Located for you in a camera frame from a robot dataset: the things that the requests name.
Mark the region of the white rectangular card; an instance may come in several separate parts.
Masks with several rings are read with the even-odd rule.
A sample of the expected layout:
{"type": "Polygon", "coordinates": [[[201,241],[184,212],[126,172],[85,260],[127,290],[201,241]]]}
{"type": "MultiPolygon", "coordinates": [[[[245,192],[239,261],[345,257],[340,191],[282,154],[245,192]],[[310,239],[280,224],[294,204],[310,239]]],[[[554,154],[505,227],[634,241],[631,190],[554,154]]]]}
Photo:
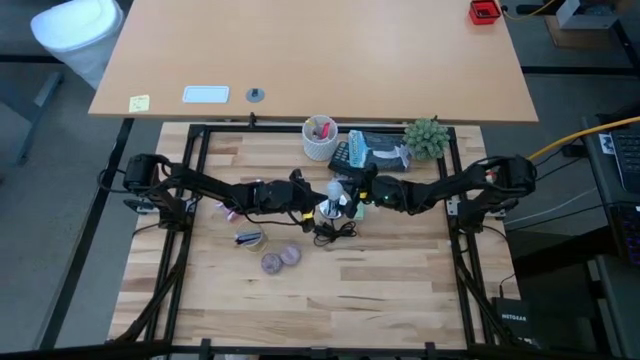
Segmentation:
{"type": "Polygon", "coordinates": [[[187,104],[225,104],[230,95],[229,86],[186,86],[182,101],[187,104]]]}

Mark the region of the black calculator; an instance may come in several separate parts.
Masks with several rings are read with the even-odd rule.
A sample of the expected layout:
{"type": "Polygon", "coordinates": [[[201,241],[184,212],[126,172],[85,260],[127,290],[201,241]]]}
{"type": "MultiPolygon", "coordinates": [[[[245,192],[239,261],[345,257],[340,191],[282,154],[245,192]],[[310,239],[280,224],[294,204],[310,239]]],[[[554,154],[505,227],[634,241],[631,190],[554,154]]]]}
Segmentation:
{"type": "Polygon", "coordinates": [[[355,168],[350,165],[349,145],[347,142],[341,141],[338,143],[329,161],[328,168],[345,176],[351,176],[356,172],[355,168]]]}

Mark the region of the black keyboard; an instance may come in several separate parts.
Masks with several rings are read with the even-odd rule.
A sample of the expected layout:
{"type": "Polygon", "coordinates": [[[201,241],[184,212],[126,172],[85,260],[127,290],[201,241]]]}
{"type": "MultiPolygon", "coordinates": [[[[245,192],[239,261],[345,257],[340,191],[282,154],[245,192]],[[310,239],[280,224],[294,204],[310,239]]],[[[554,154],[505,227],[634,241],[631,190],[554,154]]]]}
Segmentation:
{"type": "Polygon", "coordinates": [[[611,138],[622,187],[627,192],[640,194],[640,131],[615,130],[611,138]]]}

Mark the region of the tan wooden desk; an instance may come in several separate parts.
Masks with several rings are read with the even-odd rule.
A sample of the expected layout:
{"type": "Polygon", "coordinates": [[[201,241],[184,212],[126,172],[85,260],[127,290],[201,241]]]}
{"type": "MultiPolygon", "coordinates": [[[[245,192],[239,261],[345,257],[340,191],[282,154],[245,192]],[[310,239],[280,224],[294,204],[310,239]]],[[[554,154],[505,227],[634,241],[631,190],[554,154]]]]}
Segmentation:
{"type": "Polygon", "coordinates": [[[94,116],[534,123],[506,24],[470,0],[134,0],[90,106],[94,116]],[[186,86],[229,86],[187,104],[186,86]],[[246,99],[261,88],[259,103],[246,99]],[[130,113],[129,98],[150,96],[130,113]]]}

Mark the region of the white ribbed pen cup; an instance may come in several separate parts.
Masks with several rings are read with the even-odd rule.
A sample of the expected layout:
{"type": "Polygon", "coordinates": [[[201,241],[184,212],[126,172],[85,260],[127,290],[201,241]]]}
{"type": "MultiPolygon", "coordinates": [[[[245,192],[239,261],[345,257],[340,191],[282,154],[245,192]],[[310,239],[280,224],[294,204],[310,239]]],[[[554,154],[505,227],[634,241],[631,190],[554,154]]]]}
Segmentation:
{"type": "Polygon", "coordinates": [[[309,126],[306,121],[302,127],[303,150],[305,154],[314,161],[327,161],[331,158],[338,146],[338,126],[336,122],[326,115],[313,115],[310,117],[315,119],[319,128],[309,126]],[[328,140],[321,140],[322,127],[325,123],[331,123],[331,133],[328,140]]]}

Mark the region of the white trash bin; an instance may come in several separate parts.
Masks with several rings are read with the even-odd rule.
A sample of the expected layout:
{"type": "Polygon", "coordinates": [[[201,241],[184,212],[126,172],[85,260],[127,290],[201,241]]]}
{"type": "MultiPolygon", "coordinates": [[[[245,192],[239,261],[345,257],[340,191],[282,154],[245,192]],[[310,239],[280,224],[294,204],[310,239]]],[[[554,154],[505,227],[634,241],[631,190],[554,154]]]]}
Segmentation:
{"type": "Polygon", "coordinates": [[[125,21],[116,0],[70,0],[31,19],[38,43],[97,90],[125,21]]]}

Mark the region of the grey mounting bracket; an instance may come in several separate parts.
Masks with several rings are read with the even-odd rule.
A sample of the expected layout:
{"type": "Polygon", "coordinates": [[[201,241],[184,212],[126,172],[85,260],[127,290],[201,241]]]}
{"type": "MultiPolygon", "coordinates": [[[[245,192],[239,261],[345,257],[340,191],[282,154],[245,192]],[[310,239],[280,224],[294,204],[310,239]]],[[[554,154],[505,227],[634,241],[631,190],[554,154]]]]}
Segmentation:
{"type": "Polygon", "coordinates": [[[146,199],[125,199],[124,205],[139,215],[158,213],[157,207],[146,199]]]}

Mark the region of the black Netgear router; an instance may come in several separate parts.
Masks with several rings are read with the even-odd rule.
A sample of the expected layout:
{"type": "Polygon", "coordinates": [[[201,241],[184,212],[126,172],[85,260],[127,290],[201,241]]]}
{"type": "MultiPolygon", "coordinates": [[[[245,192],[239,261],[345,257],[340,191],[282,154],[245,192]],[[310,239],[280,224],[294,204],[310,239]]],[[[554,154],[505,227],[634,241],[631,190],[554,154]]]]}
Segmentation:
{"type": "Polygon", "coordinates": [[[528,344],[534,344],[529,305],[517,299],[494,297],[492,299],[499,318],[513,335],[528,344]]]}

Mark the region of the green succulent in pot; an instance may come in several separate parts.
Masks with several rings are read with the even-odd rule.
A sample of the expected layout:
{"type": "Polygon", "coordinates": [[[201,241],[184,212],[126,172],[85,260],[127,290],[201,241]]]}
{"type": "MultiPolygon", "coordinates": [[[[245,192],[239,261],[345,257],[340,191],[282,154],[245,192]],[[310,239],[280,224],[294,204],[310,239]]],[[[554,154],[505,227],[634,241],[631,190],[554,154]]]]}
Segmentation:
{"type": "Polygon", "coordinates": [[[415,120],[405,128],[403,136],[410,154],[418,161],[442,158],[449,140],[448,128],[438,122],[437,116],[415,120]]]}

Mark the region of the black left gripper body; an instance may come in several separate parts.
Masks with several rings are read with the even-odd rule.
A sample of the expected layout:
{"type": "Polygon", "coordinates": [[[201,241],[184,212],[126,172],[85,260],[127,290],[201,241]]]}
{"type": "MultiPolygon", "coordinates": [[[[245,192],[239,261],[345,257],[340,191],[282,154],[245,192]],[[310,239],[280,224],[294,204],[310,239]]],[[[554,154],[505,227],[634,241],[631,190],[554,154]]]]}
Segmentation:
{"type": "Polygon", "coordinates": [[[252,213],[310,213],[313,195],[310,185],[302,179],[274,180],[253,184],[252,213]]]}

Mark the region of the teal book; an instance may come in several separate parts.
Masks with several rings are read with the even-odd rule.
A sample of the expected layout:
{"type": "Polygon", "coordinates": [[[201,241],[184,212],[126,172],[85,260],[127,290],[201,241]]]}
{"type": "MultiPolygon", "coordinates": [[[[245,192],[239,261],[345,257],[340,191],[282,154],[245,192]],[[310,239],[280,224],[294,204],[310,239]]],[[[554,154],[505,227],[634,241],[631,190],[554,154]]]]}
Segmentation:
{"type": "Polygon", "coordinates": [[[349,164],[354,168],[364,168],[369,147],[364,133],[351,130],[348,133],[349,164]]]}

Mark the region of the blue backlit keyboard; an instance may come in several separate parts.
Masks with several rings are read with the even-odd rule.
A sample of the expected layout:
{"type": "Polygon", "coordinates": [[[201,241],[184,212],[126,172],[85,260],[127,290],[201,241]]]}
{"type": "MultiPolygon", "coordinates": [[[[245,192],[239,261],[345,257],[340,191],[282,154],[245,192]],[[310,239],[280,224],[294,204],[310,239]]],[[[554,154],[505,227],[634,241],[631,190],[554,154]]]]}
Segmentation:
{"type": "Polygon", "coordinates": [[[640,206],[620,205],[611,212],[621,258],[640,267],[640,206]]]}

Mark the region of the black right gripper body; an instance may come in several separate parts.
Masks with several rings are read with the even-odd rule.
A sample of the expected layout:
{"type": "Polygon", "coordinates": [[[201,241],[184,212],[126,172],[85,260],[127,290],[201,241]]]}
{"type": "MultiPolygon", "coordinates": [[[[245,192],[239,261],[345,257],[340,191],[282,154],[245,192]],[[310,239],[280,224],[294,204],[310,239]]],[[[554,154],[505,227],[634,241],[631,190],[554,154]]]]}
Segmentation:
{"type": "Polygon", "coordinates": [[[415,183],[390,175],[376,175],[366,182],[367,199],[377,207],[414,213],[412,192],[415,183]]]}

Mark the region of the grey desk leg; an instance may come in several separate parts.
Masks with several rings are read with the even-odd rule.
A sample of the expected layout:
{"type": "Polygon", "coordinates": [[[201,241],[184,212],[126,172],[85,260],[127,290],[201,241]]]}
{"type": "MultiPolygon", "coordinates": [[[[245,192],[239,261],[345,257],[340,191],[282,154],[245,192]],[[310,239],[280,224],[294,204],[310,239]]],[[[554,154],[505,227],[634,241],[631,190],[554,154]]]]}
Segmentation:
{"type": "Polygon", "coordinates": [[[29,152],[33,146],[36,130],[45,114],[47,106],[50,104],[55,90],[63,83],[64,76],[61,72],[52,73],[44,82],[39,92],[32,101],[32,108],[25,119],[30,123],[30,128],[18,151],[16,164],[24,165],[29,157],[29,152]]]}

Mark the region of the red plastic box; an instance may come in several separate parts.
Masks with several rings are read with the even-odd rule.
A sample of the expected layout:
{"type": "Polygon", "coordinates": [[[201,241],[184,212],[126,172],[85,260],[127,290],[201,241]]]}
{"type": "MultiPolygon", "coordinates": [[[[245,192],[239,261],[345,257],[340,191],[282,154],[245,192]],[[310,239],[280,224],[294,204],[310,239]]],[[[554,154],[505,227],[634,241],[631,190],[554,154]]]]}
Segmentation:
{"type": "Polygon", "coordinates": [[[471,0],[468,15],[474,25],[491,25],[501,17],[502,10],[495,0],[471,0]]]}

